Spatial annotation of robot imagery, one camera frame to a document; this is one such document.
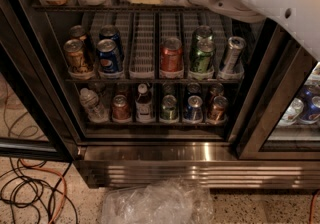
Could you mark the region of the stainless steel display fridge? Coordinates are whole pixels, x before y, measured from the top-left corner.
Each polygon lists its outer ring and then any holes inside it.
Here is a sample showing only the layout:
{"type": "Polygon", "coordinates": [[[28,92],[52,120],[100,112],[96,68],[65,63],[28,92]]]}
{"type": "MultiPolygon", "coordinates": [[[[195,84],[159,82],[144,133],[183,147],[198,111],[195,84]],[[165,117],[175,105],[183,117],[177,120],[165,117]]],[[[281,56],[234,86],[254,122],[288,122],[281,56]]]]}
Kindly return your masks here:
{"type": "Polygon", "coordinates": [[[169,178],[195,180],[207,188],[315,189],[320,184],[320,152],[317,160],[242,159],[237,148],[254,112],[262,79],[259,69],[275,21],[265,18],[247,23],[205,7],[133,4],[127,0],[19,0],[38,40],[39,56],[47,63],[52,82],[72,124],[77,154],[72,161],[92,188],[135,187],[169,178]],[[124,52],[123,71],[104,73],[97,54],[102,26],[116,26],[124,52]],[[91,35],[95,61],[88,73],[73,73],[63,46],[69,30],[82,25],[91,35]],[[213,30],[216,50],[207,73],[190,70],[193,31],[213,30]],[[245,39],[246,47],[231,74],[219,65],[231,36],[245,39]],[[161,45],[167,38],[182,43],[182,69],[160,68],[161,45]],[[152,93],[153,119],[136,118],[138,85],[152,93]],[[203,119],[184,119],[185,87],[198,83],[203,119]],[[228,107],[222,121],[208,118],[208,87],[221,83],[228,107]],[[109,120],[93,123],[80,103],[82,88],[95,91],[109,120]],[[131,116],[118,120],[112,100],[124,95],[131,116]],[[166,95],[177,99],[177,118],[161,118],[166,95]]]}

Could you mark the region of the dark juice bottle white cap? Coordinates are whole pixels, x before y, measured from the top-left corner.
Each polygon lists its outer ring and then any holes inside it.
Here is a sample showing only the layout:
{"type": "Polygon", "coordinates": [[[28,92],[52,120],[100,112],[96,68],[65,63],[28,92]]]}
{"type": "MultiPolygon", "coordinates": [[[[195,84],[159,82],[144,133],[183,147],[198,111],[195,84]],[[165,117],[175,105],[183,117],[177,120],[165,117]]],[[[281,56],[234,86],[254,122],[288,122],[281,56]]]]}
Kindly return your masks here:
{"type": "Polygon", "coordinates": [[[142,83],[138,85],[138,94],[135,99],[136,118],[140,122],[149,122],[153,119],[152,93],[147,85],[142,83]]]}

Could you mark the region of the green can middle back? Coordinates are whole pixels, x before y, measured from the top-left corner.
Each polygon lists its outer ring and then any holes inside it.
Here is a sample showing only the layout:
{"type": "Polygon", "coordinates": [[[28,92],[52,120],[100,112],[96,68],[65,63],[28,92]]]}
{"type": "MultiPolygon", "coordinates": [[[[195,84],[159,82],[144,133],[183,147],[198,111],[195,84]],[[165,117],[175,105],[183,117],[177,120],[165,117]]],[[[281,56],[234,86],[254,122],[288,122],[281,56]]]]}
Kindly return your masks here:
{"type": "Polygon", "coordinates": [[[201,40],[213,40],[213,30],[210,26],[201,25],[192,34],[192,46],[196,47],[201,40]]]}

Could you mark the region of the green can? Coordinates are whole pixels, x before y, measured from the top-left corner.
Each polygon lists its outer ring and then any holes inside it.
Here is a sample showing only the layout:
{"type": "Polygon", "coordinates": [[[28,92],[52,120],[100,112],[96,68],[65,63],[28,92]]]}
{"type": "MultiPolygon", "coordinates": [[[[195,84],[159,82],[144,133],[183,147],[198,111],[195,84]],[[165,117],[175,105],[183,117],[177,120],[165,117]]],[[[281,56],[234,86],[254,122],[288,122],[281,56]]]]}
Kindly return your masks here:
{"type": "Polygon", "coordinates": [[[161,103],[161,118],[175,120],[177,116],[177,99],[173,95],[164,96],[161,103]]]}
{"type": "Polygon", "coordinates": [[[212,40],[199,40],[191,52],[190,70],[195,73],[207,73],[212,67],[215,50],[212,40]]]}
{"type": "Polygon", "coordinates": [[[192,46],[196,47],[201,40],[213,40],[213,30],[210,26],[201,25],[192,34],[192,46]]]}

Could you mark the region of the blue pepsi can back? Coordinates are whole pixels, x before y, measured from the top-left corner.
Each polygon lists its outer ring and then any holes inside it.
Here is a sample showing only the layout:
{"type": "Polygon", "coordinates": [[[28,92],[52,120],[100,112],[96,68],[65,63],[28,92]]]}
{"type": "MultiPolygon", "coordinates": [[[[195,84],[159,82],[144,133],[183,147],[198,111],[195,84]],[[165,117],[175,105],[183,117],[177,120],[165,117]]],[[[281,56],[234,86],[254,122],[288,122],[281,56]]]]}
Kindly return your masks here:
{"type": "Polygon", "coordinates": [[[101,27],[99,31],[99,39],[111,39],[113,40],[119,50],[121,59],[124,59],[124,52],[123,52],[123,47],[122,47],[122,41],[121,41],[121,35],[119,29],[111,24],[107,24],[101,27]]]}

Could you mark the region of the blue pepsi can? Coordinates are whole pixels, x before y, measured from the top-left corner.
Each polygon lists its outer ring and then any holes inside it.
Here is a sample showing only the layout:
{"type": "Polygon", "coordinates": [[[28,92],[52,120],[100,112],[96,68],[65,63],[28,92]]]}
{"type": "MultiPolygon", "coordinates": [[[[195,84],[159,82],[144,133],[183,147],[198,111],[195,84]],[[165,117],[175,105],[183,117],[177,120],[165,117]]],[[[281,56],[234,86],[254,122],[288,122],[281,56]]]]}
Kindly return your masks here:
{"type": "Polygon", "coordinates": [[[118,73],[123,71],[123,62],[118,47],[113,40],[100,40],[96,50],[100,66],[104,73],[118,73]]]}
{"type": "Polygon", "coordinates": [[[121,59],[124,59],[124,52],[123,52],[123,47],[122,47],[122,41],[121,41],[121,35],[119,29],[111,24],[107,24],[101,27],[99,31],[99,39],[111,39],[113,40],[119,50],[121,59]]]}

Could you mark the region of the green can middle front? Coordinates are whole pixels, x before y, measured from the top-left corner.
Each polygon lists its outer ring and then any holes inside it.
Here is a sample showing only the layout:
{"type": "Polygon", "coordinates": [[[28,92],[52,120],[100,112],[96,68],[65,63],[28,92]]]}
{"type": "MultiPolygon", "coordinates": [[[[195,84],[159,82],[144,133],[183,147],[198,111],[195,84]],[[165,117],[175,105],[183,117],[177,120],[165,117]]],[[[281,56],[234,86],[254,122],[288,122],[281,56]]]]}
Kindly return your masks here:
{"type": "Polygon", "coordinates": [[[191,52],[190,70],[195,73],[207,73],[212,67],[215,50],[212,40],[199,40],[191,52]]]}

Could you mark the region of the gold can middle back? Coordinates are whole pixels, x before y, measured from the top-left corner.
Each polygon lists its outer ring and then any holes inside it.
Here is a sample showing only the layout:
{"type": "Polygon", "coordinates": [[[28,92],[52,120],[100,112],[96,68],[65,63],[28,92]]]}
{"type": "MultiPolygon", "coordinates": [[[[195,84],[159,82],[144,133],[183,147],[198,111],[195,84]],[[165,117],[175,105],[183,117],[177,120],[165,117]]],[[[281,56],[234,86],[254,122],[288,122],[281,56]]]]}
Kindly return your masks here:
{"type": "Polygon", "coordinates": [[[95,52],[90,33],[82,25],[76,25],[70,28],[69,36],[71,39],[79,39],[84,43],[91,61],[94,62],[95,52]]]}

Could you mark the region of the gold can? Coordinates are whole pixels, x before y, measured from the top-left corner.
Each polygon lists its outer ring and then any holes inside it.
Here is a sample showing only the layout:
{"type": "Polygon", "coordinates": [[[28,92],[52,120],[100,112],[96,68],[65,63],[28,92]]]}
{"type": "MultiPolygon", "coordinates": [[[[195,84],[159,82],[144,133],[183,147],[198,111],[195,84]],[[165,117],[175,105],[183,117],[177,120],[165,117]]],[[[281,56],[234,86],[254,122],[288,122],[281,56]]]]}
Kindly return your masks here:
{"type": "Polygon", "coordinates": [[[91,61],[94,62],[95,52],[90,33],[82,25],[76,25],[70,28],[69,36],[71,39],[79,39],[84,43],[91,61]]]}
{"type": "Polygon", "coordinates": [[[93,70],[92,61],[81,40],[70,39],[66,41],[63,50],[73,73],[88,73],[93,70]]]}

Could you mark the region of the blue can bottom back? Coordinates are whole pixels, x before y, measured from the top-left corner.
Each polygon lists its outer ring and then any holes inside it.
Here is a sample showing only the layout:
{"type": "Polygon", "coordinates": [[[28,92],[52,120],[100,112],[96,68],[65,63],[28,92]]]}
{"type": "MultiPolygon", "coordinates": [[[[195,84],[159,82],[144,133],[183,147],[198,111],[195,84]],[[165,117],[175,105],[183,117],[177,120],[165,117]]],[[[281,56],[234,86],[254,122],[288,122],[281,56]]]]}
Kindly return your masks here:
{"type": "Polygon", "coordinates": [[[198,83],[189,83],[185,87],[184,100],[187,101],[191,96],[201,96],[202,90],[198,83]]]}

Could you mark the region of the copper can bottom back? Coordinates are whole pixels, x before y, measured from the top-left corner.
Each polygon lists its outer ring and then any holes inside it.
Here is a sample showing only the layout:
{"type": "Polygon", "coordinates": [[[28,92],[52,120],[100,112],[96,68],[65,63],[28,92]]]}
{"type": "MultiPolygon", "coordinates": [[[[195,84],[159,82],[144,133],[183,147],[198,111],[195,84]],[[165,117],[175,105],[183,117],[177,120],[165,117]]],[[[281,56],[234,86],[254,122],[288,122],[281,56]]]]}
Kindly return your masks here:
{"type": "Polygon", "coordinates": [[[208,87],[206,105],[209,106],[216,96],[224,95],[224,87],[221,83],[213,83],[208,87]]]}

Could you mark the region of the copper can bottom front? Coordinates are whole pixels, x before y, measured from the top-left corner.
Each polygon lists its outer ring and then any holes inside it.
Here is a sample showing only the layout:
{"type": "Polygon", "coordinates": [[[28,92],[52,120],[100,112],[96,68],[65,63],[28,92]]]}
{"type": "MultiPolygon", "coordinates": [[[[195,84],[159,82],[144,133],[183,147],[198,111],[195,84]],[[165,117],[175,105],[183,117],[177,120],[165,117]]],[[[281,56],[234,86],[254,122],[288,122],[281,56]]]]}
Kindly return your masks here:
{"type": "Polygon", "coordinates": [[[216,96],[210,104],[208,118],[213,121],[222,121],[228,107],[228,100],[224,96],[216,96]]]}

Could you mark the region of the blue can behind right door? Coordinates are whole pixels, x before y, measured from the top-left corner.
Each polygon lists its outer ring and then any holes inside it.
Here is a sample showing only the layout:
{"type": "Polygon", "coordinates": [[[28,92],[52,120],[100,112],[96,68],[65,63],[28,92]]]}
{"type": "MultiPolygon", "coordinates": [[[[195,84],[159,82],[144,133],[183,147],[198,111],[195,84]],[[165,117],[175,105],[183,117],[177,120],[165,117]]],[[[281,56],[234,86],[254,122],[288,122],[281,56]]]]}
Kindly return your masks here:
{"type": "Polygon", "coordinates": [[[315,85],[304,85],[299,93],[304,108],[299,120],[304,124],[314,124],[320,118],[320,88],[315,85]]]}

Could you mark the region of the white can behind right door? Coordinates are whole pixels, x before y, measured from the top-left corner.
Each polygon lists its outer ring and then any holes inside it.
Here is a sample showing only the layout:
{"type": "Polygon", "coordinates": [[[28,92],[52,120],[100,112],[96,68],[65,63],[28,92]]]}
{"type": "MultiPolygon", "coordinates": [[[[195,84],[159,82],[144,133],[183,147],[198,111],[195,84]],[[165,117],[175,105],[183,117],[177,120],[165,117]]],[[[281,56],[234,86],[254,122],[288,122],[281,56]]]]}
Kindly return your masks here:
{"type": "Polygon", "coordinates": [[[304,103],[299,98],[295,98],[283,116],[281,117],[278,125],[279,126],[289,126],[296,122],[297,117],[302,113],[304,108],[304,103]]]}

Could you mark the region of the crumpled clear plastic bag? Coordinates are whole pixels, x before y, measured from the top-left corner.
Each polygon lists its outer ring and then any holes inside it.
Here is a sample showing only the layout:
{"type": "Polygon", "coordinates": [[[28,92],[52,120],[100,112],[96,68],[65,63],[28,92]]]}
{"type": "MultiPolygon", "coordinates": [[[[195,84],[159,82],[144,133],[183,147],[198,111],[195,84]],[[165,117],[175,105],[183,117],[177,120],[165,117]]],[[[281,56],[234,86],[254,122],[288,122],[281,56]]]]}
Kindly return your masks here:
{"type": "Polygon", "coordinates": [[[169,179],[107,193],[101,224],[210,224],[210,190],[198,182],[169,179]]]}

